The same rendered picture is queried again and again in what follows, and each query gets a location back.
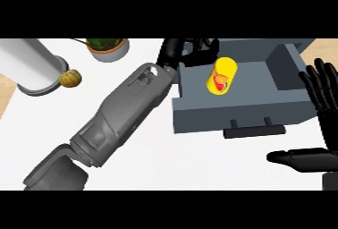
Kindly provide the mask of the grey cabinet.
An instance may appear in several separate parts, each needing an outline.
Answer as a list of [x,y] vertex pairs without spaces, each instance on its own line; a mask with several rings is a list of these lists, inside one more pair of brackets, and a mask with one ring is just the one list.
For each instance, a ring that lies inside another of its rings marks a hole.
[[228,56],[236,63],[263,62],[278,46],[293,44],[303,53],[313,41],[313,38],[222,38],[219,57]]

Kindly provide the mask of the grey plant pot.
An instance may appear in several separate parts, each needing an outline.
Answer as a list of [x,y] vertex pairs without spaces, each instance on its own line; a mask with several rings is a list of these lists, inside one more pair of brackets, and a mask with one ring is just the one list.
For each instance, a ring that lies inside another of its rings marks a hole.
[[118,61],[130,50],[130,41],[124,38],[120,44],[110,50],[98,51],[89,47],[95,59],[102,63],[112,63]]

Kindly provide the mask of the white paper towel roll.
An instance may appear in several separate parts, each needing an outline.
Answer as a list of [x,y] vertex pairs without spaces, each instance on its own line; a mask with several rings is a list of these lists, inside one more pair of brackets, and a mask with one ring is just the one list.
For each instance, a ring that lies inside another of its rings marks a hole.
[[0,38],[0,73],[25,89],[48,88],[62,65],[37,38]]

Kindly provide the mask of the small brown-yellow gourd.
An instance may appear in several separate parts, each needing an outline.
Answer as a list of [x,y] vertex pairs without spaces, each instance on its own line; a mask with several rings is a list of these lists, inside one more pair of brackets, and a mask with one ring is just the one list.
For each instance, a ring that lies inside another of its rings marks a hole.
[[58,82],[65,88],[74,88],[81,84],[81,74],[77,70],[71,69],[64,72],[58,78]]

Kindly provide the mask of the green potted plant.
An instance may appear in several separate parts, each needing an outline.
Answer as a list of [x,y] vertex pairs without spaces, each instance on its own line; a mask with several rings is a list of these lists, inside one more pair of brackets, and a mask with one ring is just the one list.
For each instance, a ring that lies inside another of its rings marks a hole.
[[81,42],[96,51],[108,51],[120,46],[123,38],[87,38],[84,41],[76,38],[76,41]]

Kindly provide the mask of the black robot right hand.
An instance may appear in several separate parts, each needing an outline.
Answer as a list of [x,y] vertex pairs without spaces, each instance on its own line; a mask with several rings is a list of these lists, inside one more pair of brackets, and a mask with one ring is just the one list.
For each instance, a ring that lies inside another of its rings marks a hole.
[[301,148],[267,154],[272,163],[288,165],[301,173],[338,172],[338,71],[321,58],[298,73],[318,110],[326,148]]

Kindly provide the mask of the grey open drawer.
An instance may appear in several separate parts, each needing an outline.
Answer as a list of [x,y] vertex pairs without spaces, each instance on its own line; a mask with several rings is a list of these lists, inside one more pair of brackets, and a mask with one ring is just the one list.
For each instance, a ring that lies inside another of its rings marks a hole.
[[211,68],[211,65],[179,68],[180,96],[173,99],[173,111],[310,102],[298,78],[304,62],[293,44],[278,46],[266,61],[238,63],[231,89],[222,96],[211,94],[207,89]]

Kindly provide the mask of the yellow cup with fruit print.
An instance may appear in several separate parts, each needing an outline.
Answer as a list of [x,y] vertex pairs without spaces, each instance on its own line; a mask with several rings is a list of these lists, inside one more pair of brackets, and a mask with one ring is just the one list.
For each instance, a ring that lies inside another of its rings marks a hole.
[[211,94],[222,96],[229,92],[236,72],[238,63],[229,57],[219,58],[207,79],[207,89]]

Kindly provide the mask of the grey drawer front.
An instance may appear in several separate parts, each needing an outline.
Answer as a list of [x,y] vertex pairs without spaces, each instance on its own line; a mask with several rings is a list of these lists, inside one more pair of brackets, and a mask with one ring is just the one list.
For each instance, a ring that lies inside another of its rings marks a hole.
[[219,131],[231,129],[231,120],[238,122],[239,128],[257,127],[266,124],[266,117],[273,124],[300,124],[316,115],[309,101],[174,110],[173,129],[176,133]]

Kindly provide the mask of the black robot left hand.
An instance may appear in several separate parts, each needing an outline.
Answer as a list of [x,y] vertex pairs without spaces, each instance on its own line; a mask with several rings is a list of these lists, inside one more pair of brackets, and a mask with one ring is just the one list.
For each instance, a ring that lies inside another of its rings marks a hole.
[[[194,44],[194,51],[185,55],[182,53],[185,43]],[[160,54],[157,58],[157,65],[167,66],[173,69],[179,68],[179,63],[186,67],[195,67],[205,64],[213,64],[219,58],[219,40],[214,38],[166,38]]]

